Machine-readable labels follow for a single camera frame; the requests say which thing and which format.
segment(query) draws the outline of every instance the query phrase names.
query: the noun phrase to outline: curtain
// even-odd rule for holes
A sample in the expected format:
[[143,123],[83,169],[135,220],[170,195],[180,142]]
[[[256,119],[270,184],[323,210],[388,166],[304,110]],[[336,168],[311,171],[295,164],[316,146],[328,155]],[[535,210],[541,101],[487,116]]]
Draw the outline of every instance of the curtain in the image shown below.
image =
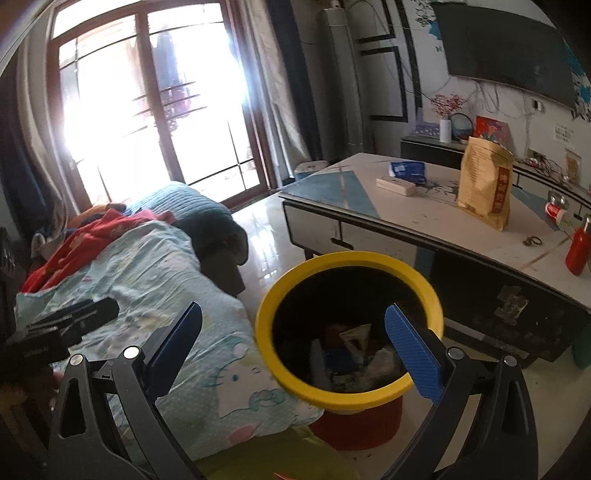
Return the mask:
[[18,118],[17,58],[0,77],[0,177],[10,214],[29,243],[51,223],[53,207],[39,172],[32,166]]
[[253,59],[256,98],[278,182],[292,176],[302,162],[311,161],[300,131],[290,83],[265,0],[239,0],[246,43]]
[[13,57],[37,17],[53,0],[0,2],[0,73]]
[[312,88],[291,1],[267,0],[267,8],[285,63],[287,81],[294,99],[295,114],[301,134],[312,160],[322,160]]
[[59,159],[47,102],[46,52],[52,11],[39,18],[18,49],[18,110],[33,167],[40,173],[51,203],[51,221],[31,245],[32,255],[48,258],[61,244],[67,218],[80,213]]

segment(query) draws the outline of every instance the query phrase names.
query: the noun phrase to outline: wall outlet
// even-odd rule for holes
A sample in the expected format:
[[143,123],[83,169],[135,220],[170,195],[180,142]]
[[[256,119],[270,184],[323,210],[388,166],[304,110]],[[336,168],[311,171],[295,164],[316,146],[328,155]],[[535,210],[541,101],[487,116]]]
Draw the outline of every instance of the wall outlet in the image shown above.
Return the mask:
[[539,112],[539,113],[544,113],[545,112],[544,104],[542,102],[540,102],[539,100],[531,99],[531,107],[536,112]]
[[548,160],[546,158],[546,155],[544,155],[543,153],[536,152],[535,150],[532,150],[531,148],[529,148],[527,150],[527,158],[534,158],[539,161],[547,161]]

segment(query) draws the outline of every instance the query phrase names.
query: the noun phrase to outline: metal screw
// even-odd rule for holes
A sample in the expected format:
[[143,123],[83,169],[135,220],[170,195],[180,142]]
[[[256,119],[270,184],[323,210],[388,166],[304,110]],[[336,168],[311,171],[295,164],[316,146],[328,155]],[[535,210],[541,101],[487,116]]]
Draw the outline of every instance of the metal screw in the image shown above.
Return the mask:
[[516,366],[516,365],[517,365],[517,360],[515,359],[515,357],[514,357],[514,356],[511,356],[511,355],[507,355],[507,356],[505,357],[505,360],[504,360],[504,361],[505,361],[505,363],[506,363],[507,365],[509,365],[510,367],[514,367],[514,366]]
[[450,348],[447,354],[449,355],[449,358],[453,358],[454,360],[461,360],[464,358],[464,352],[456,347]]
[[77,353],[72,358],[70,358],[70,365],[80,365],[82,363],[82,360],[84,360],[84,357],[81,354]]
[[136,346],[129,346],[125,349],[125,351],[123,352],[123,356],[125,358],[135,358],[139,355],[139,348],[137,348]]

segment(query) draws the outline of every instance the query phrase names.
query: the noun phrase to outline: window frame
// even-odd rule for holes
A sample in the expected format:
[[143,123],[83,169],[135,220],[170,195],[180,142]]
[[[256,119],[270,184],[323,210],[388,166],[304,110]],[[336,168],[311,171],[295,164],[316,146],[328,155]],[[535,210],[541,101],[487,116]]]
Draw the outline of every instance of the window frame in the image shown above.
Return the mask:
[[[79,0],[68,0],[62,3],[54,11],[51,19],[49,36],[53,35],[54,24],[57,14],[77,3]],[[172,135],[168,130],[167,120],[165,116],[165,105],[160,99],[160,90],[158,88],[158,81],[156,77],[156,69],[154,65],[154,58],[152,56],[152,48],[150,44],[150,34],[148,32],[148,14],[166,10],[169,8],[183,7],[186,5],[203,5],[209,3],[220,4],[222,10],[223,23],[226,32],[230,39],[230,51],[234,58],[241,66],[246,77],[247,93],[245,102],[242,104],[242,113],[246,125],[246,131],[252,150],[252,159],[254,161],[259,178],[259,185],[245,189],[244,191],[224,200],[226,206],[232,208],[254,196],[263,194],[269,189],[277,188],[277,181],[275,179],[274,169],[270,159],[270,150],[264,130],[263,116],[258,102],[258,95],[254,86],[256,85],[256,78],[254,78],[253,70],[250,68],[252,59],[247,50],[243,47],[246,45],[245,32],[240,21],[240,12],[238,6],[232,0],[138,0],[129,5],[124,5],[114,10],[110,10],[97,17],[90,18],[66,32],[50,38],[47,43],[47,94],[48,94],[48,108],[50,114],[50,128],[54,132],[56,139],[56,147],[58,155],[65,166],[65,173],[70,183],[72,193],[81,210],[86,210],[91,207],[91,202],[86,193],[86,189],[82,182],[80,173],[76,162],[70,155],[66,147],[66,136],[64,129],[64,109],[61,97],[61,80],[60,80],[60,65],[59,65],[59,51],[60,47],[67,42],[80,37],[95,28],[105,25],[112,21],[116,21],[123,17],[134,16],[136,24],[136,38],[139,50],[139,59],[141,63],[141,71],[144,79],[146,96],[148,99],[148,106],[154,122],[156,124],[158,134],[160,136],[160,146],[166,165],[169,177],[171,180],[177,180],[185,183],[183,173],[178,162],[177,154],[174,149]],[[242,165],[245,162],[240,162],[237,159],[236,165]],[[199,181],[205,180],[216,173],[192,182],[194,185]]]

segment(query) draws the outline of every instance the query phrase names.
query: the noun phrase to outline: white vase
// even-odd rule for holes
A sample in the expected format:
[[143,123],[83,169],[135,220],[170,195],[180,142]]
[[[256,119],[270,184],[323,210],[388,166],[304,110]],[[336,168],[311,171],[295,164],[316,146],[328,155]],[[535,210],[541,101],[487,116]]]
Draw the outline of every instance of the white vase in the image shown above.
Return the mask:
[[439,141],[441,143],[452,142],[452,121],[439,120]]

